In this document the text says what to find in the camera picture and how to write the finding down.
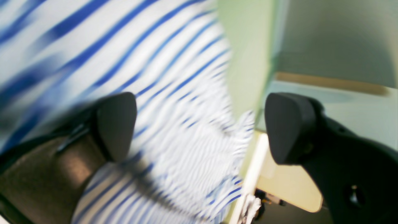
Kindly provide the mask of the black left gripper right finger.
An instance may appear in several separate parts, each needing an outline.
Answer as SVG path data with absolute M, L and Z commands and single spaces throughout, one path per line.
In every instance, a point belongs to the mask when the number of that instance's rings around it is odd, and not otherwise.
M 303 167 L 335 224 L 397 223 L 397 151 L 330 119 L 311 97 L 270 93 L 264 117 L 274 161 Z

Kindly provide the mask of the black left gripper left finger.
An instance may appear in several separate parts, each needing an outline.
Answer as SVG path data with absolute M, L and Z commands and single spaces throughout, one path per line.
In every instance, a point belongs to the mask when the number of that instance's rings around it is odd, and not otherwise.
M 95 173 L 127 158 L 136 117 L 134 94 L 107 96 L 53 132 L 2 154 L 1 218 L 69 224 Z

